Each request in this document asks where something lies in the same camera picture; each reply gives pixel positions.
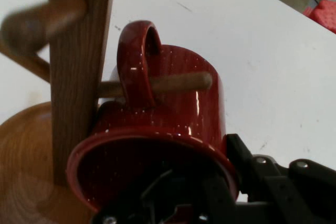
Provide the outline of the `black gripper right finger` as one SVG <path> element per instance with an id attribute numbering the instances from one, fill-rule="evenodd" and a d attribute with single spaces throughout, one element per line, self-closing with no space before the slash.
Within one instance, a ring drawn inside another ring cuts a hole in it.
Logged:
<path id="1" fill-rule="evenodd" d="M 238 134 L 227 135 L 227 154 L 247 203 L 236 203 L 235 223 L 335 223 L 335 170 L 309 159 L 288 167 L 253 155 Z"/>

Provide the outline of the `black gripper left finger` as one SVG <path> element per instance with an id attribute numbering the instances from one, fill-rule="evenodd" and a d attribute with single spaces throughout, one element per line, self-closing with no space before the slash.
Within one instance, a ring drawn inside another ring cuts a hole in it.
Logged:
<path id="1" fill-rule="evenodd" d="M 237 223 L 235 201 L 223 177 L 202 178 L 201 192 L 208 223 Z"/>

